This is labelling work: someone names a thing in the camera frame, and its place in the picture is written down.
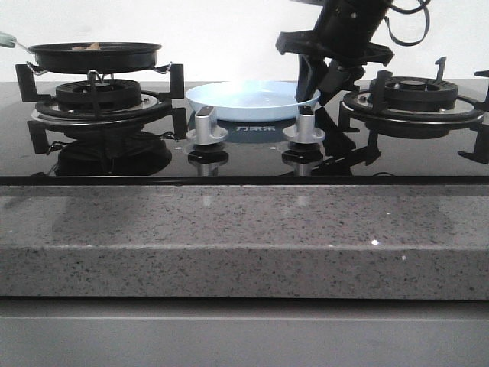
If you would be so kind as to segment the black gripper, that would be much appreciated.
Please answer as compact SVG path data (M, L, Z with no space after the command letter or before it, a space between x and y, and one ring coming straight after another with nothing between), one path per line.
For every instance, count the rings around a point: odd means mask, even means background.
M318 89L324 106L341 91L357 92L368 62L384 66L393 51L371 38L387 13L390 1L325 1L313 29L281 32L276 47L280 54L299 54L296 101L310 100ZM329 66L324 59L331 59Z

